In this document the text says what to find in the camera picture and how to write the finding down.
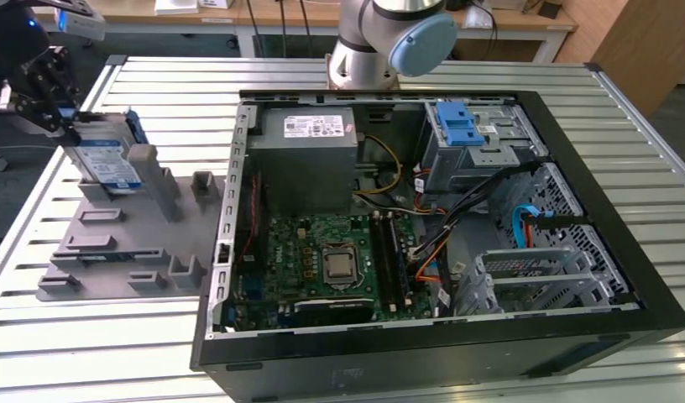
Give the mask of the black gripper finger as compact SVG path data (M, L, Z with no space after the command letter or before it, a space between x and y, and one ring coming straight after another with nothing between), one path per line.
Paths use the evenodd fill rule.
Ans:
M73 128L79 107L77 96L78 81L73 72L69 50L65 46L50 46L42 55L27 65L25 83L34 101L45 104L45 109L59 121L55 135L47 135L58 145L73 147L79 144L79 135Z
M0 88L0 118L29 134L55 135L59 121L42 102L15 92L10 86Z

